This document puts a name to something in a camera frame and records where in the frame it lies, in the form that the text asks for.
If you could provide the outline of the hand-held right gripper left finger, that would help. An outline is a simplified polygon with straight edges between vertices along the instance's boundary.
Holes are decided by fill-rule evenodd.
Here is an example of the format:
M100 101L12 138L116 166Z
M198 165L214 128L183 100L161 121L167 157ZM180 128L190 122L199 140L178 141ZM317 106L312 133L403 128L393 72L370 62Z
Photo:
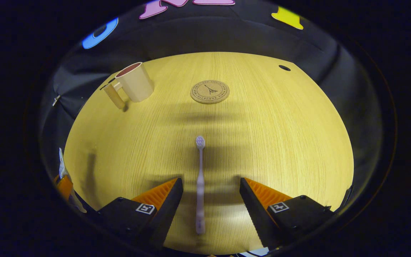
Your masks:
M160 250L183 192L182 179L171 179L130 200L116 198L97 211L97 220L127 244Z

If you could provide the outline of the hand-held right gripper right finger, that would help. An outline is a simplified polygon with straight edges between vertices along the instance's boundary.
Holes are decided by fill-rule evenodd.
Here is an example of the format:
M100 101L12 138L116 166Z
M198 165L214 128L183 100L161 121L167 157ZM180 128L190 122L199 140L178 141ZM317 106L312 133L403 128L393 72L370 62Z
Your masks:
M240 179L240 195L258 238L270 250L296 243L334 215L306 195L290 197L246 177Z

